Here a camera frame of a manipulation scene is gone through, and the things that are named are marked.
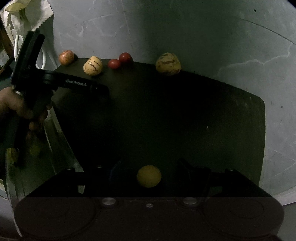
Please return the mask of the person left hand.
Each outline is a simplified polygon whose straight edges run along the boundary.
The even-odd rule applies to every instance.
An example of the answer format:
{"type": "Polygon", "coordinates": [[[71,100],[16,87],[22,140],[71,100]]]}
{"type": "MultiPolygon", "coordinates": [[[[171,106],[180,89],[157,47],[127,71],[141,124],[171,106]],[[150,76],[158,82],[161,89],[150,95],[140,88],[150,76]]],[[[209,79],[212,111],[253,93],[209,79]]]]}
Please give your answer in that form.
{"type": "Polygon", "coordinates": [[[13,91],[12,87],[1,90],[1,131],[16,140],[31,138],[33,132],[48,116],[52,104],[41,100],[33,102],[13,91]]]}

